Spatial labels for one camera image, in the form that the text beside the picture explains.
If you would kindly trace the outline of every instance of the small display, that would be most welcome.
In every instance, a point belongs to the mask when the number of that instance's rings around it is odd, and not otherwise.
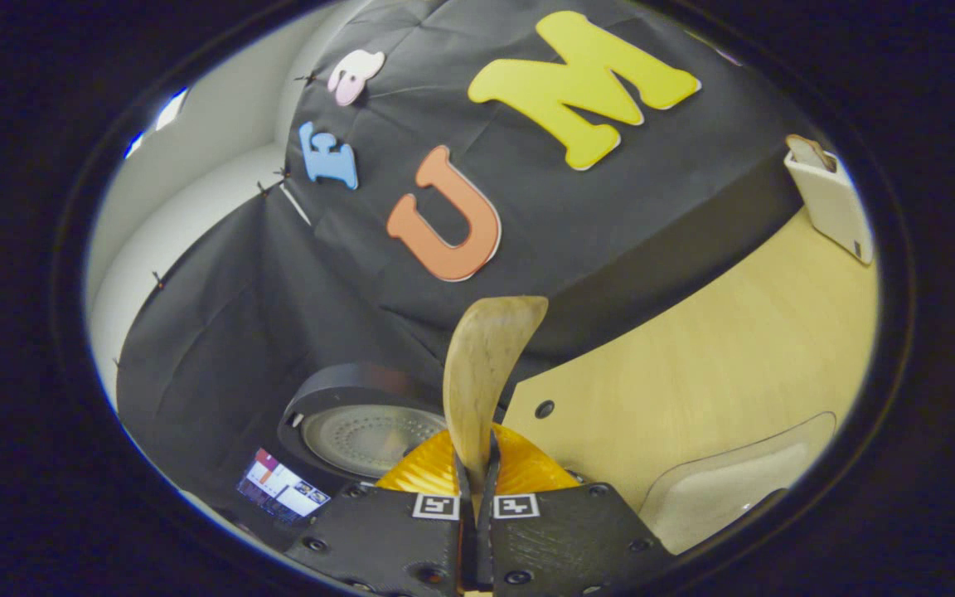
[[[238,491],[285,524],[307,517],[330,500],[330,496],[315,485],[279,464],[265,449],[257,451],[245,477],[238,483]]]

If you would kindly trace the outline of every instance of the yellow letter m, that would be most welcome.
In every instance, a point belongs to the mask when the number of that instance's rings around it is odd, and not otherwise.
[[[567,106],[587,109],[625,124],[643,124],[643,113],[614,73],[640,90],[653,109],[670,109],[700,89],[700,82],[599,29],[578,12],[552,12],[537,33],[565,64],[496,60],[470,82],[473,102],[499,100],[552,133],[565,146],[565,162],[588,170],[621,143],[609,124],[589,124]]]

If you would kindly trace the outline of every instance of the light wood surface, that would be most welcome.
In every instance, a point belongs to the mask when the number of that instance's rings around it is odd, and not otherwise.
[[[875,339],[879,272],[806,209],[713,283],[588,354],[519,383],[504,425],[639,509],[683,462],[823,411],[841,424]],[[534,413],[543,400],[555,410]]]
[[[542,296],[482,298],[463,313],[444,359],[444,418],[477,512],[496,403],[547,313]]]

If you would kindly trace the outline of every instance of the black fabric backdrop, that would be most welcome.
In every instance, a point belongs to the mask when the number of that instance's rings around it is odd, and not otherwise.
[[[523,114],[467,98],[500,57],[560,61],[534,25],[574,10],[701,80],[645,122],[609,122],[621,146],[587,172]],[[353,105],[325,80],[355,49],[386,53]],[[541,294],[550,311],[512,383],[655,317],[765,242],[800,207],[782,167],[786,133],[819,136],[747,68],[641,7],[596,0],[374,1],[346,24],[300,98],[292,175],[205,234],[167,273],[126,339],[117,400],[137,445],[175,483],[284,548],[295,531],[235,491],[264,447],[323,491],[342,479],[306,469],[275,425],[297,386],[324,366],[375,362],[439,386],[455,322],[482,296]],[[637,98],[632,85],[624,83]],[[356,151],[360,186],[310,182],[296,131],[312,121]],[[414,184],[422,158],[451,162],[496,205],[502,241],[472,279],[446,283],[385,223],[403,194],[448,242],[466,222]],[[287,188],[311,226],[282,192]]]

